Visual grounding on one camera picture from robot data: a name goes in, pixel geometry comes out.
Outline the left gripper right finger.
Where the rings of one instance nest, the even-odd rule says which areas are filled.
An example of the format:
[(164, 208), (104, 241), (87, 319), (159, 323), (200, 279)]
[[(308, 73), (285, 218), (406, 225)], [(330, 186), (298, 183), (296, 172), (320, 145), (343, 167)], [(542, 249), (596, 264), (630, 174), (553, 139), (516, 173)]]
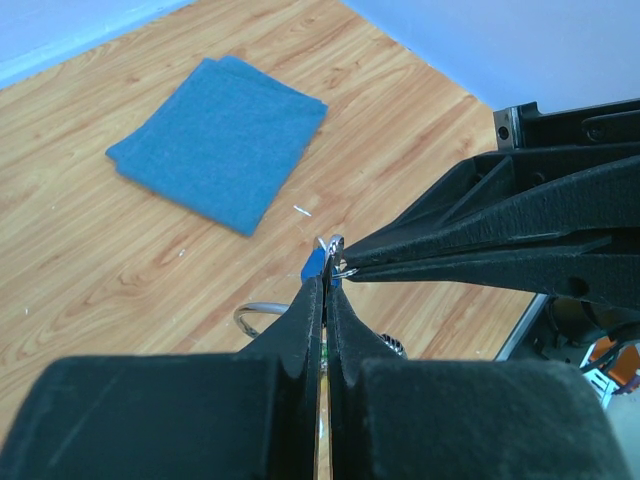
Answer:
[(557, 361), (407, 360), (325, 298), (337, 479), (627, 479), (593, 388)]

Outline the key with light blue tag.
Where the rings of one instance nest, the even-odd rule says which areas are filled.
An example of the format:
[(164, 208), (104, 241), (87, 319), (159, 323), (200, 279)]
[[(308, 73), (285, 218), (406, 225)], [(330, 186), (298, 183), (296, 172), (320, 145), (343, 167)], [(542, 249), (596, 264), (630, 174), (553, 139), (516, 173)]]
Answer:
[[(321, 276), (325, 267), (325, 254), (327, 245), (321, 237), (316, 237), (313, 243), (311, 254), (306, 263), (302, 267), (300, 280), (305, 283), (308, 279)], [(344, 269), (336, 266), (333, 270), (332, 285), (340, 286), (342, 281), (353, 276), (357, 272), (356, 269)]]

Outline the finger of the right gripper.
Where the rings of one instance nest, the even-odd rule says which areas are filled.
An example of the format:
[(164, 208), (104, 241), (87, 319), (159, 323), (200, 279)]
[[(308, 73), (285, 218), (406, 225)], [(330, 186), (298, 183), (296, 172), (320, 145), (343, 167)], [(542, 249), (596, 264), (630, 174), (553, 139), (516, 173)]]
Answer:
[(448, 254), (348, 248), (360, 282), (449, 281), (639, 308), (639, 239), (588, 234), (562, 241)]

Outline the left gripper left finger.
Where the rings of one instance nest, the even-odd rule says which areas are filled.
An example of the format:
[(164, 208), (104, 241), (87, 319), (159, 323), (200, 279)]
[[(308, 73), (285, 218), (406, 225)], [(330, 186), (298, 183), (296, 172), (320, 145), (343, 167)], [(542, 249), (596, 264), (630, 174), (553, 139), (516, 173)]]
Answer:
[(235, 353), (51, 363), (1, 451), (5, 479), (312, 479), (324, 285)]

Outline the large keyring with tagged keys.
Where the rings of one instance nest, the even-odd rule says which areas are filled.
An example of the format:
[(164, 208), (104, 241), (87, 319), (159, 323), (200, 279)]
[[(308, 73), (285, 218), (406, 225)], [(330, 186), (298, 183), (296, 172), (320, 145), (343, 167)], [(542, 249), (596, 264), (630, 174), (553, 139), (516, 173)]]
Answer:
[[(339, 234), (331, 236), (327, 245), (325, 254), (325, 267), (321, 277), (324, 280), (330, 280), (332, 285), (333, 270), (336, 266), (340, 266), (343, 262), (344, 237)], [(249, 324), (246, 317), (250, 314), (265, 314), (281, 316), (289, 309), (288, 304), (273, 302), (250, 302), (240, 305), (233, 313), (233, 319), (236, 326), (248, 337), (255, 339), (260, 332)]]

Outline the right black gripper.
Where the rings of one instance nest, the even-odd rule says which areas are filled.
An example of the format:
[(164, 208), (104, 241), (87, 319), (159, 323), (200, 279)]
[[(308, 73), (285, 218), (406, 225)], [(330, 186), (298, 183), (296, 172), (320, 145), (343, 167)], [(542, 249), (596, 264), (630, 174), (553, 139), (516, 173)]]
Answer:
[(464, 160), (393, 222), (348, 247), (347, 261), (399, 263), (638, 226), (637, 99), (552, 113), (531, 102), (495, 111), (493, 121), (499, 153), (605, 153)]

